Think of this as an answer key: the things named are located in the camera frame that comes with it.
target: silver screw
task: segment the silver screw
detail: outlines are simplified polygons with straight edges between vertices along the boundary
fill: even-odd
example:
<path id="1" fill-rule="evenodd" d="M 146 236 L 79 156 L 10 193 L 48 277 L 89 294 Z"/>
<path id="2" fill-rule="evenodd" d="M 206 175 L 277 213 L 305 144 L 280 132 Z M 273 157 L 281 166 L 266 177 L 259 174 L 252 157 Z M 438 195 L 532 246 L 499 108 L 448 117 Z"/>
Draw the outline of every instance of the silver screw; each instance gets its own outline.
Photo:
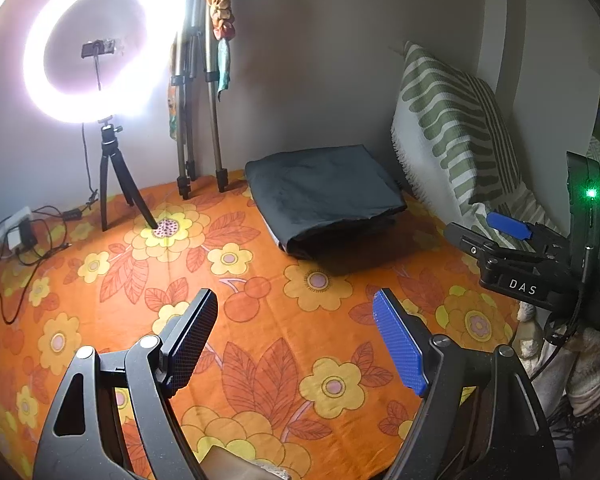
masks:
<path id="1" fill-rule="evenodd" d="M 78 359 L 86 359 L 87 357 L 91 357 L 91 355 L 95 352 L 93 346 L 81 346 L 78 348 L 78 351 L 75 353 L 75 356 Z"/>
<path id="2" fill-rule="evenodd" d="M 498 353 L 502 357 L 513 357 L 514 351 L 510 346 L 502 345 L 500 348 L 498 348 Z"/>
<path id="3" fill-rule="evenodd" d="M 440 348 L 445 348 L 451 344 L 451 339 L 446 335 L 436 334 L 433 336 L 433 344 Z"/>
<path id="4" fill-rule="evenodd" d="M 140 346 L 142 348 L 153 348 L 159 341 L 157 335 L 146 335 L 140 340 Z"/>

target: striped pillow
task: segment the striped pillow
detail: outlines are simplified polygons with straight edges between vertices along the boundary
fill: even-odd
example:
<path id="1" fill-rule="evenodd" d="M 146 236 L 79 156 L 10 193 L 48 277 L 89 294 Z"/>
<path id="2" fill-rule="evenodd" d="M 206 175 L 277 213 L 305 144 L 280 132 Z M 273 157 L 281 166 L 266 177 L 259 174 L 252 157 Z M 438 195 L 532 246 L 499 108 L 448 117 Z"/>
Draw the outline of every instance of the striped pillow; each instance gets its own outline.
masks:
<path id="1" fill-rule="evenodd" d="M 487 83 L 411 42 L 405 46 L 392 138 L 416 197 L 442 221 L 462 224 L 509 248 L 525 246 L 491 229 L 489 212 L 557 229 L 522 182 Z"/>

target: black fabric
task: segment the black fabric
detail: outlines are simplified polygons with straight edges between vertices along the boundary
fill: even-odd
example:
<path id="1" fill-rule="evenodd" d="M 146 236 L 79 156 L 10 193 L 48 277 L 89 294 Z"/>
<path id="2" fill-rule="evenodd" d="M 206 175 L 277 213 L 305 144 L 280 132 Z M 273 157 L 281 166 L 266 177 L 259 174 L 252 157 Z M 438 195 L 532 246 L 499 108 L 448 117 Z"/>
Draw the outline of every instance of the black fabric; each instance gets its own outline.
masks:
<path id="1" fill-rule="evenodd" d="M 277 153 L 247 163 L 245 176 L 269 228 L 298 258 L 382 228 L 406 209 L 400 189 L 364 146 Z"/>

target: orange tablecloth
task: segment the orange tablecloth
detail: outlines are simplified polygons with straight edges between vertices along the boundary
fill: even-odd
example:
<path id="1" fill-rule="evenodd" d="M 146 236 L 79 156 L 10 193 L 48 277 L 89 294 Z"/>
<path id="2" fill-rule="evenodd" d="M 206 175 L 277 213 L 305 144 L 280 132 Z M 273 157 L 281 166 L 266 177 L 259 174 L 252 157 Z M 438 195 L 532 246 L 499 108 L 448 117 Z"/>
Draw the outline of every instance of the orange tablecloth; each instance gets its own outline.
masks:
<path id="1" fill-rule="evenodd" d="M 0 450 L 23 477 L 76 349 L 126 349 L 160 332 L 201 287 L 218 295 L 219 317 L 172 401 L 187 441 L 199 459 L 216 444 L 281 465 L 294 480 L 369 478 L 408 432 L 419 399 L 373 323 L 379 287 L 466 347 L 491 350 L 509 338 L 515 302 L 482 290 L 475 262 L 412 199 L 393 228 L 319 265 L 275 246 L 239 178 L 225 194 L 199 179 L 188 202 L 173 184 L 144 190 L 155 232 L 122 197 L 109 199 L 114 226 L 100 231 L 98 207 L 70 224 L 72 247 L 38 271 L 16 323 L 0 316 Z M 52 227 L 57 244 L 63 229 Z M 7 317 L 29 273 L 0 262 Z M 151 476 L 127 392 L 117 399 L 134 468 Z"/>

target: brown cardboard piece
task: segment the brown cardboard piece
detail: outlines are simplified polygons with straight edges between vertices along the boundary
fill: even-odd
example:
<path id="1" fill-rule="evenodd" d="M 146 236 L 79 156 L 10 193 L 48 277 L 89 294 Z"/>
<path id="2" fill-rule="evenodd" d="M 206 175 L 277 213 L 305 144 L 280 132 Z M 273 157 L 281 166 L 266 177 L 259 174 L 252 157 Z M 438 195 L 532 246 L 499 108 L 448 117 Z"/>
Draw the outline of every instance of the brown cardboard piece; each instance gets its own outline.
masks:
<path id="1" fill-rule="evenodd" d="M 263 468 L 212 446 L 200 463 L 208 480 L 280 480 Z"/>

